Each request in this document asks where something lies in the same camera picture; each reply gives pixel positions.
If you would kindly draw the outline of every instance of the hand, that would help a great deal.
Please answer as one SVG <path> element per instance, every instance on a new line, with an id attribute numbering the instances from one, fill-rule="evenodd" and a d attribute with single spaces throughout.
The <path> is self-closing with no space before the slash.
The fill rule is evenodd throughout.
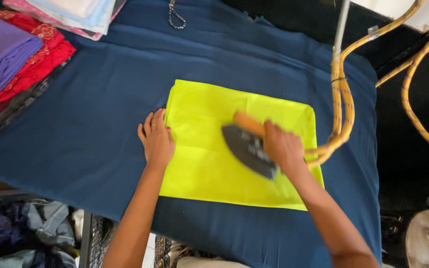
<path id="1" fill-rule="evenodd" d="M 147 166 L 166 168 L 175 153 L 175 141 L 163 123 L 164 115 L 165 109 L 160 108 L 155 114 L 148 114 L 145 124 L 138 125 L 138 137 L 145 148 Z"/>
<path id="2" fill-rule="evenodd" d="M 288 169 L 307 166 L 300 136 L 283 131 L 278 125 L 273 125 L 271 120 L 264 122 L 264 129 L 264 151 L 284 173 Z"/>

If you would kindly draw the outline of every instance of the dark blue fabric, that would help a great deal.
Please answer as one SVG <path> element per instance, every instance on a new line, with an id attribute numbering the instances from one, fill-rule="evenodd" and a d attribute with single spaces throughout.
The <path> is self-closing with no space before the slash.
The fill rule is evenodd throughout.
<path id="1" fill-rule="evenodd" d="M 0 180 L 120 219 L 145 165 L 137 124 L 163 106 L 175 79 L 309 104 L 318 143 L 333 123 L 332 47 L 253 21 L 220 0 L 178 0 L 187 26 L 168 23 L 168 1 L 129 1 L 100 42 L 78 49 L 47 91 L 0 133 Z M 325 188 L 380 260 L 377 79 L 349 56 L 356 105 L 350 140 L 322 166 Z M 160 197 L 152 230 L 259 267 L 329 267 L 307 212 Z"/>

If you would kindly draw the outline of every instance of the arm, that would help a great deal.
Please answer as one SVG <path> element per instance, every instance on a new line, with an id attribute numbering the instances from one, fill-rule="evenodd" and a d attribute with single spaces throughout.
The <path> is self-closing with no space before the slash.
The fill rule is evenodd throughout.
<path id="1" fill-rule="evenodd" d="M 315 180 L 304 161 L 301 138 L 271 121 L 264 124 L 264 148 L 287 175 L 331 255 L 336 268 L 378 268 L 378 262 L 347 215 Z"/>
<path id="2" fill-rule="evenodd" d="M 138 126 L 147 165 L 110 243 L 103 268 L 142 267 L 165 168 L 175 152 L 175 142 L 163 123 L 164 113 L 165 109 L 150 113 L 145 124 Z"/>

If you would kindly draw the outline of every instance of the right hand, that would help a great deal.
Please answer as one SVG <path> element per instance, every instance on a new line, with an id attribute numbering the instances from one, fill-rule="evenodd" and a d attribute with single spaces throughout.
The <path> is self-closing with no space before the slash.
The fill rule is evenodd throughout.
<path id="1" fill-rule="evenodd" d="M 264 151 L 281 170 L 286 173 L 288 169 L 307 166 L 304 161 L 304 146 L 301 137 L 292 132 L 274 125 L 271 120 L 264 122 L 266 137 Z"/>

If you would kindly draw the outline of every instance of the red embroidered cloth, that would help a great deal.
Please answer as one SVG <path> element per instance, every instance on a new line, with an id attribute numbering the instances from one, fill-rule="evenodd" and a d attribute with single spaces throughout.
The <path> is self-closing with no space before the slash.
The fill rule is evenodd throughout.
<path id="1" fill-rule="evenodd" d="M 32 33 L 42 39 L 43 45 L 28 59 L 14 78 L 0 91 L 0 112 L 12 97 L 30 88 L 46 77 L 56 66 L 71 57 L 75 48 L 64 36 L 48 23 L 41 23 L 29 15 L 15 11 L 0 11 L 0 19 Z"/>

